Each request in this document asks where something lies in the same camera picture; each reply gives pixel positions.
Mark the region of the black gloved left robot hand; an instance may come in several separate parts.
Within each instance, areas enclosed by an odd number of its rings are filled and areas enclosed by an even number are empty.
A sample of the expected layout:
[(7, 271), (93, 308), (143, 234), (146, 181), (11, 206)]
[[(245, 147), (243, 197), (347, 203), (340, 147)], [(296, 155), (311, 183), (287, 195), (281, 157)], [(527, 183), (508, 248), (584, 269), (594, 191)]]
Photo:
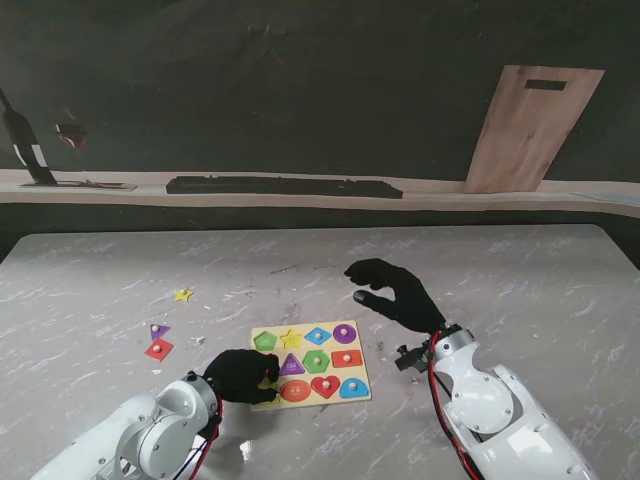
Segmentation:
[(259, 385), (264, 380), (274, 384), (279, 376), (280, 364), (276, 355), (246, 349), (223, 351), (202, 375), (223, 401), (250, 405), (275, 400), (277, 389), (260, 388)]

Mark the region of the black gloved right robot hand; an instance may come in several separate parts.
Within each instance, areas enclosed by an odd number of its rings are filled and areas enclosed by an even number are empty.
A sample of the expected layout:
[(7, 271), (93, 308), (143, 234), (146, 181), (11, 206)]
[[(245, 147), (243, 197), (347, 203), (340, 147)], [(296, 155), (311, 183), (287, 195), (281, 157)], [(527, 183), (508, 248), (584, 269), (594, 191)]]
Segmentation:
[(407, 269), (372, 258), (354, 262), (344, 274), (357, 286), (368, 286), (371, 290), (390, 288), (394, 293), (394, 299), (390, 300), (357, 290), (353, 298), (360, 305), (413, 332), (431, 335), (445, 327), (444, 316), (421, 281)]

